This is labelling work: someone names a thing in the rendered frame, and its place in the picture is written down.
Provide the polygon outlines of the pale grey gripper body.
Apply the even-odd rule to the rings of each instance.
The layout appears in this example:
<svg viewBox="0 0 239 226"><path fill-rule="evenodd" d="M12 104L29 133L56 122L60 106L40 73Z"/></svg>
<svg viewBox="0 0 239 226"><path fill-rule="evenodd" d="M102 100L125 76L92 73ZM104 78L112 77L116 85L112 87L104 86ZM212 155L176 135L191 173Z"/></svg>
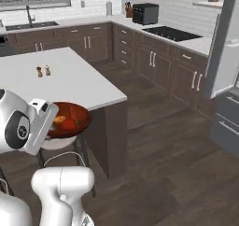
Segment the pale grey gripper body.
<svg viewBox="0 0 239 226"><path fill-rule="evenodd" d="M30 102L28 117L30 133L23 150L31 155L36 155L40 150L51 128L59 108L50 102Z"/></svg>

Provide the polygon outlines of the reddish brown bowl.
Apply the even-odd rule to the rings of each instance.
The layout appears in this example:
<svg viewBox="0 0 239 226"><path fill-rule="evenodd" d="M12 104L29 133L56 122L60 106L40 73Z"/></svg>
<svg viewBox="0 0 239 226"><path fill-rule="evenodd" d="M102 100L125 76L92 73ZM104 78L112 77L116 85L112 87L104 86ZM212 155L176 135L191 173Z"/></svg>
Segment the reddish brown bowl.
<svg viewBox="0 0 239 226"><path fill-rule="evenodd" d="M49 130L48 136L51 138L69 138L83 133L91 122L91 114L88 109L83 106L68 103L68 102L55 102L59 108L57 116L65 116L65 119L79 120L80 124L75 130L66 131L62 129L61 123L53 122L53 130Z"/></svg>

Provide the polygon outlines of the grey fridge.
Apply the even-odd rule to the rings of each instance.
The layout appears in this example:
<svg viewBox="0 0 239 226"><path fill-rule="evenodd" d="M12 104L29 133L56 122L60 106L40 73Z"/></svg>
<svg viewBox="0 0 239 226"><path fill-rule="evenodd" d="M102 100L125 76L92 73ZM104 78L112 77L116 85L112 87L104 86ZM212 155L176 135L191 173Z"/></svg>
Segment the grey fridge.
<svg viewBox="0 0 239 226"><path fill-rule="evenodd" d="M239 157L239 0L224 0L217 19L204 97L217 101L210 138Z"/></svg>

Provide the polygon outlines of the white stool with dark legs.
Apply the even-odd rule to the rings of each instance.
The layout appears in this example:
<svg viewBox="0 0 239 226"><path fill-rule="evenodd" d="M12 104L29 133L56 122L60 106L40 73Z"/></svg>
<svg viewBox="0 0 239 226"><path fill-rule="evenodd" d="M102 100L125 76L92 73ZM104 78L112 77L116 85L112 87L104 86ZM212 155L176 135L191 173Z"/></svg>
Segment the white stool with dark legs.
<svg viewBox="0 0 239 226"><path fill-rule="evenodd" d="M89 162L89 158L88 158L88 154L86 150L86 143L81 134L78 136L73 136L69 138L55 138L55 139L46 140L37 154L38 167L43 168L46 165L46 160L44 159L44 155L43 155L43 152L45 150L60 150L60 149L64 149L69 146L72 146L73 152L78 153L77 142L80 142L80 145L81 145L83 162L86 164L87 167L89 167L90 162Z"/></svg>

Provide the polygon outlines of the brown kitchen island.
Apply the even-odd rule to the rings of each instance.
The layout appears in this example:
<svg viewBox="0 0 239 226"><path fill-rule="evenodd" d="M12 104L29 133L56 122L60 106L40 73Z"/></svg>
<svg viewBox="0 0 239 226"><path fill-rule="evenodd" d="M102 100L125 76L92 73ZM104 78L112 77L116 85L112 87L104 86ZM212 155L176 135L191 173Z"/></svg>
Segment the brown kitchen island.
<svg viewBox="0 0 239 226"><path fill-rule="evenodd" d="M50 76L46 76L45 66ZM36 68L43 74L38 77ZM127 96L69 48L0 57L0 88L25 101L70 102L91 112L83 133L108 178L126 171Z"/></svg>

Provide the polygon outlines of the brown base cupboards with sink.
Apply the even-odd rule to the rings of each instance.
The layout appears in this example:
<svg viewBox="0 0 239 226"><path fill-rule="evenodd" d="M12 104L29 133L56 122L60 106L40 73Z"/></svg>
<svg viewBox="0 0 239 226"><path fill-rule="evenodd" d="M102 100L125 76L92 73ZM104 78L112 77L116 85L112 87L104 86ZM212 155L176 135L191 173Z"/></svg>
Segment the brown base cupboards with sink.
<svg viewBox="0 0 239 226"><path fill-rule="evenodd" d="M112 57L112 24L110 22L51 27L8 34L11 47L17 53L29 53L69 47L90 63L110 60Z"/></svg>

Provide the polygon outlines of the dark sink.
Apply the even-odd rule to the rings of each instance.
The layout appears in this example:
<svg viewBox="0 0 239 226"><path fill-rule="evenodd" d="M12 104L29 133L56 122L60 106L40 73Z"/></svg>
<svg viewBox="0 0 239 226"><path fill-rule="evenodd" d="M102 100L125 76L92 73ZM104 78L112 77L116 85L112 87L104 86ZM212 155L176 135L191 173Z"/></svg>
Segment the dark sink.
<svg viewBox="0 0 239 226"><path fill-rule="evenodd" d="M17 24L17 25L9 25L6 26L7 31L13 30L21 30L21 29L30 29L30 28L41 28L41 27L49 27L49 26L57 26L59 23L56 21L45 21L45 22L36 22L36 23L26 23L26 24Z"/></svg>

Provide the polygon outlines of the dark tap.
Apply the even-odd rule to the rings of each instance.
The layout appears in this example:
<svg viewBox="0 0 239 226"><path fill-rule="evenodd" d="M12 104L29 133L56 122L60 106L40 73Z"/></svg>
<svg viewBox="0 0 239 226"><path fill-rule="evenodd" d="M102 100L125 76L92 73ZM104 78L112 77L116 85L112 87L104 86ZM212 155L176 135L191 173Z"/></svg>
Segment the dark tap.
<svg viewBox="0 0 239 226"><path fill-rule="evenodd" d="M33 18L31 17L29 6L26 6L26 11L27 11L29 25L30 25L30 27L33 27L33 22L35 21L35 17L33 17Z"/></svg>

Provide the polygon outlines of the brown base cupboards with hob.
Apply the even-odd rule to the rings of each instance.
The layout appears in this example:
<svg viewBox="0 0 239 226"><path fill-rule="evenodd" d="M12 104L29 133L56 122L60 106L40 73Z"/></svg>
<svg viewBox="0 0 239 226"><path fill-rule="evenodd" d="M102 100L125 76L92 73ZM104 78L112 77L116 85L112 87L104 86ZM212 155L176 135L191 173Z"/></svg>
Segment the brown base cupboards with hob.
<svg viewBox="0 0 239 226"><path fill-rule="evenodd" d="M207 58L163 40L113 24L114 59L212 120L216 101L203 98Z"/></svg>

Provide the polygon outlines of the white paper towel roll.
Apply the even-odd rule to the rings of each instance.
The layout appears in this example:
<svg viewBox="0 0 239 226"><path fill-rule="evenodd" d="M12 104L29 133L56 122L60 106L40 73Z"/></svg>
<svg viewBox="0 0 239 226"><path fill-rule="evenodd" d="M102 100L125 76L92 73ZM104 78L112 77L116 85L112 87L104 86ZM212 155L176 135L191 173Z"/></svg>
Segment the white paper towel roll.
<svg viewBox="0 0 239 226"><path fill-rule="evenodd" d="M106 4L105 4L105 7L106 7L105 14L106 14L107 16L112 16L112 15L113 15L112 2L107 1Z"/></svg>

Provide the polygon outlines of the brown knife block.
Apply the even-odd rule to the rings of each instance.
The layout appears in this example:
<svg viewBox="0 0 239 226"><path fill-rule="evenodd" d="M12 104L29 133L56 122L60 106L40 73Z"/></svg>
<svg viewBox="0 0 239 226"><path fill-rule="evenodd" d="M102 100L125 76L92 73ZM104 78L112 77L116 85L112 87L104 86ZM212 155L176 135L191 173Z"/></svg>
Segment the brown knife block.
<svg viewBox="0 0 239 226"><path fill-rule="evenodd" d="M133 17L133 9L130 2L125 2L126 18Z"/></svg>

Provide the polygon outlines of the black toaster oven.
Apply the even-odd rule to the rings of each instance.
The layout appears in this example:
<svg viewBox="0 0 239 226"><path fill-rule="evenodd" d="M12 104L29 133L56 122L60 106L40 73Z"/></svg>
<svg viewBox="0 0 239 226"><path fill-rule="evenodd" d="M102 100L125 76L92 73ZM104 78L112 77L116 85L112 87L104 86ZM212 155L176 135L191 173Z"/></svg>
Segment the black toaster oven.
<svg viewBox="0 0 239 226"><path fill-rule="evenodd" d="M158 22L159 6L156 4L134 4L133 22L141 25L150 25Z"/></svg>

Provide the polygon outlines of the black hob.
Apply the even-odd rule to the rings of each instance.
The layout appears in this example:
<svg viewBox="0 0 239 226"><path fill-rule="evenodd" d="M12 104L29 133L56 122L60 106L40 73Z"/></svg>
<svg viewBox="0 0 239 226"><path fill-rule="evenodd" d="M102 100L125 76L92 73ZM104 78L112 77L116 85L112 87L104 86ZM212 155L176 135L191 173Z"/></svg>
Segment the black hob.
<svg viewBox="0 0 239 226"><path fill-rule="evenodd" d="M167 39L171 39L175 42L201 38L200 35L195 35L192 33L184 32L184 31L177 30L175 28L171 28L168 26L145 28L144 31L154 34L154 35L158 35L158 36L167 38Z"/></svg>

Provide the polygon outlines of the white wall shelf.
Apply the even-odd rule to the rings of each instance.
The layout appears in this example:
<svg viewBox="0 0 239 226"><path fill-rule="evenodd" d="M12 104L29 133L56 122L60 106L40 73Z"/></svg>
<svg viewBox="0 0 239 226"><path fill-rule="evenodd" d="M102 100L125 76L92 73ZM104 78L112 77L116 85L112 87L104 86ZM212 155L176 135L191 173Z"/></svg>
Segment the white wall shelf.
<svg viewBox="0 0 239 226"><path fill-rule="evenodd" d="M221 9L223 7L223 2L193 2L192 3L194 6L198 7L211 7L211 8L218 8Z"/></svg>

